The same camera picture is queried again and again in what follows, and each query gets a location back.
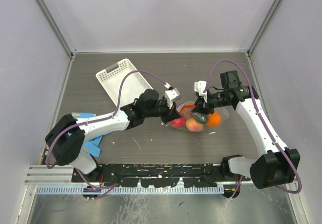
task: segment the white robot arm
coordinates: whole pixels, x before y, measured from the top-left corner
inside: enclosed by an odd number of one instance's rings
[[[164,123],[181,117],[176,110],[175,101],[180,98],[180,93],[176,88],[168,89],[160,100],[158,98],[157,91],[148,89],[133,103],[121,107],[116,114],[108,113],[78,119],[74,119],[71,114],[63,116],[45,138],[49,147],[62,131],[75,124],[79,126],[71,129],[69,134],[64,134],[55,144],[52,153],[56,163],[61,166],[72,165],[85,175],[91,174],[97,168],[98,163],[92,156],[80,151],[84,142],[107,132],[124,131],[137,127],[144,122],[146,117],[161,117]]]
[[[221,166],[222,173],[229,175],[239,174],[251,178],[259,189],[290,183],[294,180],[294,172],[282,156],[279,149],[272,142],[267,129],[264,127],[258,112],[254,107],[250,91],[253,91],[255,102],[264,122],[276,142],[291,159],[297,168],[300,155],[296,149],[289,150],[280,139],[273,126],[265,115],[261,102],[255,89],[243,87],[237,71],[228,71],[220,75],[223,92],[210,93],[205,91],[206,82],[199,81],[194,84],[194,91],[198,97],[196,107],[192,112],[211,114],[216,107],[232,106],[247,125],[257,147],[259,159],[247,159],[243,156],[224,157]]]

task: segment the orange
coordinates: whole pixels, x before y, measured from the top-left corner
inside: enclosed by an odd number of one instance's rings
[[[213,114],[208,115],[207,126],[208,127],[218,127],[221,123],[221,116],[218,112],[214,112]]]

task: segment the blue towel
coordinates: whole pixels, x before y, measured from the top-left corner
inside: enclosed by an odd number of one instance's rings
[[[72,116],[74,118],[89,118],[95,117],[94,113],[87,113],[87,112],[73,112]],[[86,154],[92,155],[93,157],[99,157],[101,153],[101,149],[98,147],[100,141],[102,139],[101,136],[94,137],[86,142],[83,143],[81,151],[85,152]]]

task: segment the wooden table surface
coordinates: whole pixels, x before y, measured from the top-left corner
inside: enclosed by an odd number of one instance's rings
[[[251,72],[243,53],[115,53],[77,54],[62,99],[59,116],[71,112],[92,112],[97,115],[115,110],[95,74],[128,58],[137,69],[151,71],[178,88],[178,105],[195,100],[193,82],[206,81],[215,62],[232,59]],[[222,63],[215,70],[212,86],[221,87],[219,74],[235,70]],[[164,86],[153,77],[143,75],[162,96]],[[239,71],[239,77],[246,81]],[[257,149],[242,118],[227,107],[229,119],[211,131],[188,132],[161,126],[159,118],[147,118],[134,129],[113,132],[103,137],[99,147],[99,163],[220,163],[222,157],[243,155],[257,158]]]

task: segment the plastic bag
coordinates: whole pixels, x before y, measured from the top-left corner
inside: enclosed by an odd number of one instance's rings
[[[215,108],[215,112],[206,117],[198,113],[193,115],[191,111],[194,107],[193,101],[187,101],[180,105],[177,111],[180,113],[181,118],[171,121],[170,126],[191,132],[201,132],[216,128],[229,118],[229,113],[224,107]]]

